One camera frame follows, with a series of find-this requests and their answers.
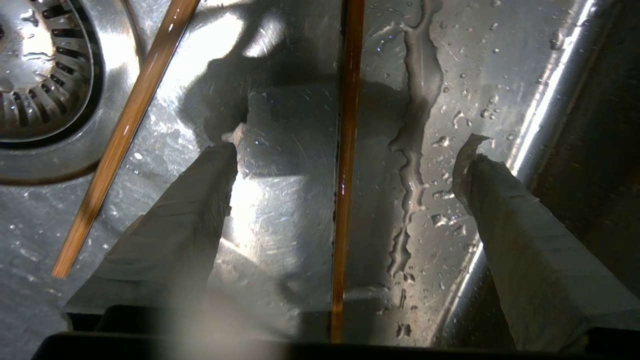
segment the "metal surface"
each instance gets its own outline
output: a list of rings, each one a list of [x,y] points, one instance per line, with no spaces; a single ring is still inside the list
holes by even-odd
[[[10,3],[16,1],[21,3],[19,0],[11,0]],[[43,10],[46,12],[55,9],[54,5],[59,4],[60,1],[46,0],[41,3],[30,3],[30,6],[31,4],[35,8],[44,6],[48,9]],[[42,130],[39,136],[32,133],[35,130],[29,129],[27,140],[52,133],[56,134],[28,144],[0,143],[0,168],[2,169],[0,183],[50,183],[77,177],[79,173],[86,172],[102,156],[106,143],[113,132],[118,114],[121,112],[132,83],[138,75],[140,68],[136,41],[125,6],[120,1],[99,6],[90,1],[76,1],[75,4],[79,17],[76,16],[76,13],[67,13],[70,8],[51,11],[46,16],[51,16],[51,19],[45,19],[44,15],[42,18],[39,15],[34,15],[35,19],[38,19],[38,27],[36,28],[38,31],[44,30],[46,25],[55,32],[52,44],[56,46],[55,61],[53,62],[56,66],[52,70],[54,77],[44,81],[45,87],[34,90],[33,95],[29,95],[28,91],[25,92],[29,100],[20,95],[25,106],[23,109],[28,115],[29,121],[31,121],[32,113],[35,110],[32,109],[32,113],[30,113],[28,105],[35,104],[37,107],[39,100],[45,104],[46,99],[52,99],[48,105],[44,105],[50,115],[49,123],[43,129],[38,130]],[[85,26],[91,27],[84,29],[86,31],[83,33],[90,40],[93,39],[90,45],[87,44],[85,38],[68,37],[73,34],[69,33],[67,29],[77,28],[80,24],[76,24],[76,20],[85,17],[91,19],[90,24],[85,24]],[[25,23],[22,25],[21,31],[28,32],[28,27],[34,26],[33,24],[35,21]],[[51,41],[51,37],[47,36],[46,39]],[[31,40],[28,34],[25,34],[23,45],[30,44]],[[5,52],[12,53],[13,50],[10,47],[2,46],[1,48],[3,54]],[[40,60],[34,58],[28,63],[34,61]],[[3,62],[0,65],[3,69],[3,75],[6,75],[7,72],[11,74],[14,65],[16,64]],[[74,75],[68,74],[63,71],[67,67],[78,71]],[[93,76],[95,70],[100,72],[99,76]],[[86,92],[90,88],[92,88],[91,94],[87,94]],[[63,108],[66,108],[67,114],[63,114]],[[63,115],[69,116],[69,118],[60,119],[62,123],[54,120],[54,118]]]
[[[0,19],[0,143],[65,129],[87,105],[97,71],[83,23],[68,1],[53,0],[7,0]]]
[[[0,188],[0,237],[6,239],[0,243],[0,284],[12,294],[3,297],[0,306],[1,321],[7,324],[0,344],[3,357],[16,358],[18,349],[34,349],[45,335],[62,330],[57,309],[200,149],[246,118],[252,91],[265,89],[269,94],[281,86],[312,83],[337,87],[340,1],[221,3],[200,4],[66,281],[51,279],[49,270],[88,176],[48,186]],[[129,2],[143,48],[150,44],[167,4]],[[490,277],[475,225],[449,193],[454,155],[473,131],[492,137],[483,151],[507,161],[520,178],[536,173],[545,153],[541,146],[561,125],[556,119],[579,90],[599,31],[612,21],[589,17],[594,4],[447,0],[438,11],[437,1],[367,3],[345,342],[509,346],[508,337],[501,343],[486,335],[502,333],[504,324],[496,320],[500,311],[483,303],[485,293],[488,299],[495,295],[487,285]],[[110,25],[113,19],[125,21],[97,10],[90,18],[97,29],[100,20],[109,19]],[[121,34],[110,33],[100,41],[105,63],[112,54],[106,46],[125,50]],[[104,93],[125,92],[119,86],[105,82]],[[306,106],[297,99],[282,101],[291,106],[287,111]],[[337,108],[335,96],[313,99],[313,108]],[[424,107],[422,99],[434,103]],[[119,109],[109,110],[99,118],[115,121]],[[269,110],[261,113],[266,116]],[[401,152],[391,152],[388,146],[400,128],[415,121],[424,124],[422,136],[404,142]],[[331,239],[318,240],[320,232],[309,224],[331,226],[326,223],[333,203],[324,197],[319,202],[314,194],[333,184],[302,186],[305,172],[296,169],[333,161],[335,146],[301,142],[300,147],[280,147],[286,154],[281,162],[261,161],[260,155],[276,152],[280,143],[293,144],[291,138],[279,137],[277,126],[272,129],[274,133],[251,134],[253,146],[239,156],[231,217],[211,282],[279,319],[270,323],[277,332],[323,340],[321,324],[328,319],[328,309],[322,303],[328,302],[328,288],[325,299],[322,291],[309,291],[322,289],[313,286],[313,279],[330,278]],[[57,146],[72,149],[67,143]],[[94,144],[72,152],[77,162],[91,163],[101,149]],[[410,158],[406,170],[403,165]],[[0,165],[4,176],[10,167],[1,153]],[[30,175],[25,170],[17,174]],[[408,206],[403,185],[412,195]],[[396,241],[398,252],[392,251],[403,229],[406,238]],[[304,244],[310,239],[323,246],[308,248]],[[391,277],[388,266],[398,254],[401,263],[408,260],[392,269]],[[474,320],[478,312],[492,315],[483,325]],[[467,324],[475,333],[468,334]]]

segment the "sink basin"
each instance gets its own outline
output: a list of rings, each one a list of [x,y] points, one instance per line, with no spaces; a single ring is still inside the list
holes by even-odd
[[[168,3],[131,0],[125,9],[114,1],[122,11],[108,18],[89,1],[74,3],[96,29],[106,66],[101,102],[109,94],[127,94],[136,75],[130,61],[109,67],[116,56],[108,47],[144,54]],[[367,2],[345,342],[513,348],[475,223],[450,193],[455,155],[471,132],[490,136],[482,150],[505,161],[580,239],[611,258],[601,240],[612,231],[606,221],[637,203],[624,200],[627,192],[637,191],[637,171],[625,172],[631,160],[609,161],[613,178],[621,180],[584,178],[603,174],[600,165],[607,159],[631,159],[636,151],[637,121],[631,115],[637,96],[629,90],[634,86],[623,85],[638,80],[632,61],[638,47],[632,45],[639,37],[628,15],[637,7],[594,0]],[[7,324],[0,348],[7,357],[34,350],[43,337],[65,328],[61,305],[200,151],[247,118],[250,96],[266,99],[260,101],[265,108],[258,120],[289,114],[290,121],[298,110],[323,108],[335,119],[340,13],[336,0],[201,2],[65,280],[49,272],[90,181],[86,169],[105,140],[80,141],[79,148],[69,142],[92,126],[113,126],[118,106],[98,105],[78,133],[60,141],[0,149],[0,179],[7,179],[0,186],[0,284],[11,293],[0,304],[0,321]],[[116,29],[108,19],[124,25]],[[109,30],[101,33],[101,26]],[[624,71],[608,70],[613,67]],[[125,81],[108,75],[118,72],[126,74]],[[294,86],[309,87],[301,95],[313,99],[313,107],[297,110],[302,98],[269,98]],[[603,100],[602,88],[616,100]],[[276,100],[277,114],[269,110],[269,101]],[[624,117],[626,127],[601,132],[611,126],[602,120],[605,113]],[[333,161],[337,140],[310,145],[305,129],[318,124],[306,126],[305,119],[298,119],[296,135],[285,140],[283,132],[250,129],[254,143],[247,146],[251,151],[239,153],[232,212],[210,285],[280,319],[269,326],[287,339],[327,341],[330,295],[318,289],[330,286],[332,234],[324,225],[333,205],[319,194],[332,192],[333,185],[317,181],[305,161]],[[102,127],[100,133],[108,131]],[[587,143],[594,138],[607,151]],[[617,148],[618,141],[626,147]],[[4,160],[18,151],[24,161]],[[43,170],[28,169],[34,164],[30,156],[56,151],[73,154],[63,161],[66,170],[33,184],[34,172]],[[260,157],[278,151],[287,151],[279,162]],[[55,156],[41,159],[47,171],[61,166]],[[597,204],[590,203],[590,189],[605,180]],[[578,184],[584,190],[580,201],[569,196]],[[618,201],[605,196],[611,191]],[[607,210],[596,211],[603,207]],[[602,223],[584,227],[596,214]],[[316,227],[318,222],[323,226]],[[616,232],[615,254],[632,231]],[[614,273],[632,282],[632,256],[627,259]],[[313,283],[305,280],[310,276]]]

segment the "chopstick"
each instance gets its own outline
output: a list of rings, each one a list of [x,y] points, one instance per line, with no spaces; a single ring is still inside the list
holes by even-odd
[[[335,205],[335,242],[333,245],[333,283],[331,297],[331,343],[342,341],[342,308],[344,305],[344,272],[349,239],[351,180],[358,120],[360,91],[360,55],[365,0],[346,0],[346,33],[342,64],[342,109],[338,156],[338,191]]]
[[[60,250],[58,260],[53,266],[52,276],[66,277],[76,261],[118,167],[199,2],[200,0],[172,0],[169,4],[80,210]]]

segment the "sink drain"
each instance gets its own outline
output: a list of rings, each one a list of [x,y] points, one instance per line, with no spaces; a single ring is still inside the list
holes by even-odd
[[[3,0],[0,8],[0,142],[59,133],[86,108],[91,43],[66,0]]]

